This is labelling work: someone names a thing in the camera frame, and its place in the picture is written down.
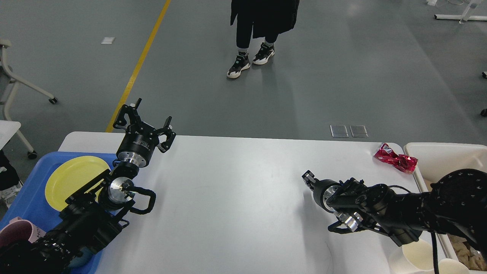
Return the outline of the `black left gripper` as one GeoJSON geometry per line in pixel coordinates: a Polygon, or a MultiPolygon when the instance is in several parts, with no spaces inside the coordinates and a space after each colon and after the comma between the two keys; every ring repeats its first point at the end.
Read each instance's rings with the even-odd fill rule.
{"type": "Polygon", "coordinates": [[[141,101],[139,98],[134,105],[122,105],[113,122],[114,129],[126,132],[116,152],[117,159],[133,163],[139,168],[148,166],[156,147],[161,153],[169,151],[177,135],[172,130],[172,116],[168,116],[162,128],[155,129],[150,135],[145,136],[148,134],[148,126],[141,120],[137,111],[141,101]],[[166,140],[159,142],[162,135],[166,140]]]}

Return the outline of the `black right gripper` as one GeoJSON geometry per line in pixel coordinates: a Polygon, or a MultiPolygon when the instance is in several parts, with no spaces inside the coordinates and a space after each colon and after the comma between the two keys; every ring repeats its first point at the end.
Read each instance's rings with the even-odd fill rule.
{"type": "Polygon", "coordinates": [[[334,213],[334,208],[327,205],[327,200],[341,188],[341,184],[331,179],[316,180],[314,174],[307,170],[302,179],[306,186],[313,192],[313,198],[318,206],[329,213],[334,213]]]}

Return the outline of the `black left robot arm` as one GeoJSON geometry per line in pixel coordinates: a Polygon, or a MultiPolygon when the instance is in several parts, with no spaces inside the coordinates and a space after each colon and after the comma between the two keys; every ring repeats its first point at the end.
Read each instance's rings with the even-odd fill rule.
{"type": "Polygon", "coordinates": [[[97,254],[129,225],[127,213],[150,213],[156,194],[135,186],[139,170],[149,165],[155,149],[169,151],[176,137],[172,117],[154,128],[141,120],[138,107],[120,107],[113,128],[125,135],[116,152],[113,170],[104,170],[65,200],[61,222],[33,243],[14,241],[1,247],[2,274],[61,274],[84,248],[97,254]]]}

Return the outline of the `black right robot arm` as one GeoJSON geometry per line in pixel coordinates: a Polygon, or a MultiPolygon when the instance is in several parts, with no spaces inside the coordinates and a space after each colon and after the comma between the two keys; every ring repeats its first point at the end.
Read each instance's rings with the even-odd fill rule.
{"type": "Polygon", "coordinates": [[[363,180],[319,180],[307,170],[302,179],[314,201],[334,214],[328,231],[349,234],[369,230],[402,246],[423,231],[465,238],[486,258],[487,175],[476,169],[455,170],[431,185],[431,191],[397,194],[393,186],[366,186],[363,180]]]}

